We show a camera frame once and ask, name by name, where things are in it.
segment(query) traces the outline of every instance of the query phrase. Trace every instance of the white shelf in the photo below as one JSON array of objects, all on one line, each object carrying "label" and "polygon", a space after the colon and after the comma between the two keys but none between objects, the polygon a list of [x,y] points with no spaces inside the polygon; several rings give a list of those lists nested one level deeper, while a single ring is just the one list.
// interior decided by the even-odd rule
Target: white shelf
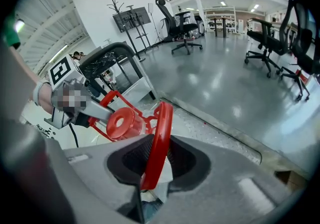
[{"label": "white shelf", "polygon": [[215,28],[214,26],[209,26],[209,22],[215,22],[216,21],[216,28],[217,29],[222,29],[222,23],[223,19],[222,17],[225,18],[225,24],[231,25],[231,27],[226,27],[228,30],[236,30],[236,10],[235,7],[213,7],[213,8],[205,8],[204,9],[204,15],[205,15],[205,22],[206,22],[206,28],[209,31],[214,31],[213,29]]},{"label": "white shelf", "polygon": [[207,14],[206,16],[227,16],[227,15],[234,15],[234,14]]}]

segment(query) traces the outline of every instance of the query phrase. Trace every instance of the table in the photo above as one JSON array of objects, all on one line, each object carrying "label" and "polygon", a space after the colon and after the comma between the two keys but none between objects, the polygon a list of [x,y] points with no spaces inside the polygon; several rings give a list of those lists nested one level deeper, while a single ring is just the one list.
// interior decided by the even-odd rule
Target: table
[{"label": "table", "polygon": [[[218,18],[221,18],[222,19],[222,32],[223,32],[223,38],[227,38],[227,28],[225,26],[226,24],[226,19],[230,19],[230,17],[225,17],[225,16],[221,16],[221,17],[218,17]],[[215,17],[214,19],[214,30],[215,30],[215,36],[218,37],[218,33],[217,33],[217,17]]]}]

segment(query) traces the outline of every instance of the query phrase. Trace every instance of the chair backrest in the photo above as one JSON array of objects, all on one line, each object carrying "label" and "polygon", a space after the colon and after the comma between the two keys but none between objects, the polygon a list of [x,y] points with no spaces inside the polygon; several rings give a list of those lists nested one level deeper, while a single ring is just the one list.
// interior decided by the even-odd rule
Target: chair backrest
[{"label": "chair backrest", "polygon": [[313,59],[307,56],[307,52],[313,39],[313,33],[309,29],[309,11],[300,0],[294,0],[294,9],[297,17],[297,35],[292,43],[292,53],[297,58],[297,62],[300,67],[307,71],[310,75],[320,73],[320,39],[319,39],[319,28],[316,24],[315,32],[315,49]]},{"label": "chair backrest", "polygon": [[287,53],[288,52],[288,36],[289,36],[289,29],[287,28],[291,10],[294,7],[294,0],[289,0],[288,7],[285,13],[285,17],[282,21],[282,24],[279,28],[279,40],[282,46],[282,52]]},{"label": "chair backrest", "polygon": [[308,9],[299,1],[294,0],[294,9],[297,17],[297,34],[292,43],[292,52],[295,57],[305,55],[312,41],[312,31],[308,29],[309,12]]},{"label": "chair backrest", "polygon": [[156,1],[156,5],[158,6],[158,8],[161,10],[161,12],[164,14],[164,16],[166,17],[167,20],[167,24],[168,24],[168,29],[171,30],[172,28],[176,27],[176,20],[175,18],[170,14],[170,12],[168,11],[168,9],[165,6],[165,0],[155,0]]}]

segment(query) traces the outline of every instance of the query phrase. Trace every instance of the gray floor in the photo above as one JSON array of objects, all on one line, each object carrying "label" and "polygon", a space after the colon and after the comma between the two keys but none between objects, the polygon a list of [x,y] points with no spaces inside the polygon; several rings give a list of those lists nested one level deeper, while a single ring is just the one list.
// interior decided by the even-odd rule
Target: gray floor
[{"label": "gray floor", "polygon": [[[154,114],[154,110],[158,107],[158,102],[152,100],[149,95],[146,95],[135,107],[142,111],[145,117],[148,117]],[[228,136],[210,124],[203,122],[178,106],[174,105],[173,108],[172,135],[179,135],[230,149],[244,155],[253,163],[257,165],[260,164],[261,155],[257,151]],[[151,121],[151,126],[154,127],[156,123],[155,120]]]},{"label": "gray floor", "polygon": [[[279,81],[275,69],[268,79],[260,60],[244,64],[248,49],[260,51],[255,42],[228,36],[207,33],[195,40],[203,50],[194,47],[191,55],[183,48],[171,55],[177,42],[162,44],[143,55],[142,65],[156,90],[242,131],[310,173],[320,150],[320,86],[312,79],[310,100],[295,102],[299,89],[291,79]],[[294,63],[288,55],[271,55],[279,65]]]}]

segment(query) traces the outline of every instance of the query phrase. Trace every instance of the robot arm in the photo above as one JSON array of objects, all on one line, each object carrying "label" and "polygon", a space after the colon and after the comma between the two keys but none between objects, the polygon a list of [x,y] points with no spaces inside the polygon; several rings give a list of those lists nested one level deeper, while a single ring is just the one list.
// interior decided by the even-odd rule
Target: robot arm
[{"label": "robot arm", "polygon": [[50,119],[44,119],[50,125],[61,129],[75,124],[80,113],[98,118],[105,123],[113,113],[93,101],[85,78],[70,56],[59,60],[48,71],[52,87],[51,103],[54,107]]}]

